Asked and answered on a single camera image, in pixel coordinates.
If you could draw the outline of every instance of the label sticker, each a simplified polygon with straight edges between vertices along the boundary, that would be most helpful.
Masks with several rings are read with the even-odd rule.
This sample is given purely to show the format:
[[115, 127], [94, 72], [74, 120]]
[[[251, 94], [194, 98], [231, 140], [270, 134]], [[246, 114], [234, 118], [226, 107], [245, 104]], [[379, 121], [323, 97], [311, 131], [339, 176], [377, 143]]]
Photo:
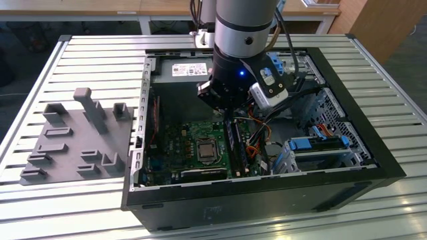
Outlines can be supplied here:
[[209, 75], [206, 63], [183, 63], [173, 65], [173, 77]]
[[265, 161], [261, 161], [261, 167], [267, 171], [267, 163]]
[[137, 11], [118, 11], [118, 14], [137, 14]]

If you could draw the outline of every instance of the robotic arm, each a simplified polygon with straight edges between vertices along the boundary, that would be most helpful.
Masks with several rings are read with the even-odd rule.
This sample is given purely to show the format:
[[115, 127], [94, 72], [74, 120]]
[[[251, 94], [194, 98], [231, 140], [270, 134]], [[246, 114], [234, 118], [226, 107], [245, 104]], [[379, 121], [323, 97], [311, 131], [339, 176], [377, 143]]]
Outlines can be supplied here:
[[225, 113], [253, 99], [269, 109], [289, 97], [295, 76], [279, 74], [266, 51], [277, 5], [278, 0], [217, 0], [214, 67], [198, 96]]

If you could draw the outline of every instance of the floor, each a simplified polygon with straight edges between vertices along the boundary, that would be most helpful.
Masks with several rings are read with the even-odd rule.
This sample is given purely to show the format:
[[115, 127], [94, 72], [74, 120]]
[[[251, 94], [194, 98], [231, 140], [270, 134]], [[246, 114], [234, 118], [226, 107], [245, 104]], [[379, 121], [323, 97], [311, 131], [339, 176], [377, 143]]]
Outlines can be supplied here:
[[[0, 22], [0, 49], [6, 60], [17, 74], [15, 81], [0, 87], [0, 141], [3, 140], [15, 116], [26, 101], [34, 83], [51, 55], [55, 43], [61, 35], [85, 35], [81, 22], [42, 23], [51, 48], [43, 53], [30, 53], [15, 35]], [[158, 22], [153, 26], [153, 32], [159, 34], [189, 33], [183, 22]], [[141, 35], [138, 22], [87, 22], [86, 28], [91, 35]], [[385, 65], [386, 70], [399, 83], [414, 101], [427, 112], [427, 16], [417, 25], [417, 31], [409, 35], [399, 49], [395, 51]]]

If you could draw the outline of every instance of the slotted metal table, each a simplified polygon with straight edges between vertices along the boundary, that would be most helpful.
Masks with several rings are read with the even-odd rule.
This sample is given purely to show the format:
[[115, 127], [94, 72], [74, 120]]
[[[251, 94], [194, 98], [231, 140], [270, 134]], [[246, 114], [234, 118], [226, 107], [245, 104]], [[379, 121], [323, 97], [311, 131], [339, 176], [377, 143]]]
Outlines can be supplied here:
[[[186, 35], [62, 38], [0, 145], [0, 239], [414, 239], [427, 232], [427, 117], [357, 39], [293, 35], [319, 47], [407, 177], [339, 210], [150, 233], [121, 210], [123, 178], [19, 185], [46, 122], [47, 103], [82, 108], [75, 88], [103, 106], [138, 111], [147, 49], [191, 49]], [[277, 47], [287, 47], [281, 37]]]

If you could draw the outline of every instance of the orange wire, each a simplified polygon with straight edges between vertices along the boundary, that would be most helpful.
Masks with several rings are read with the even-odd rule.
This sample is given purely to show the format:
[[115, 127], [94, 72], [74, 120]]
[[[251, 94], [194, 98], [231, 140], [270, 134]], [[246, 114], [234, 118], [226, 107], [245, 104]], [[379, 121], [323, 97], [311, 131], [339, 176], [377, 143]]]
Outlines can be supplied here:
[[251, 159], [257, 156], [257, 154], [261, 153], [259, 150], [258, 150], [258, 148], [254, 147], [254, 146], [247, 146], [247, 147], [246, 147], [246, 152], [247, 152], [247, 154], [250, 155]]
[[323, 130], [325, 134], [326, 134], [329, 137], [333, 136], [333, 134], [330, 133], [327, 127], [326, 127], [323, 124], [318, 124], [317, 126]]
[[[257, 119], [257, 118], [253, 116], [253, 110], [251, 110], [251, 109], [247, 111], [247, 115], [249, 115], [249, 117], [250, 117], [251, 119], [255, 120], [255, 122], [258, 122], [259, 124], [265, 124], [262, 120]], [[266, 124], [266, 127], [267, 127], [267, 130], [269, 130], [269, 136], [267, 136], [266, 142], [269, 142], [269, 141], [270, 141], [270, 138], [271, 138], [271, 136], [273, 136], [273, 129], [270, 128], [270, 126], [269, 126], [267, 124]]]

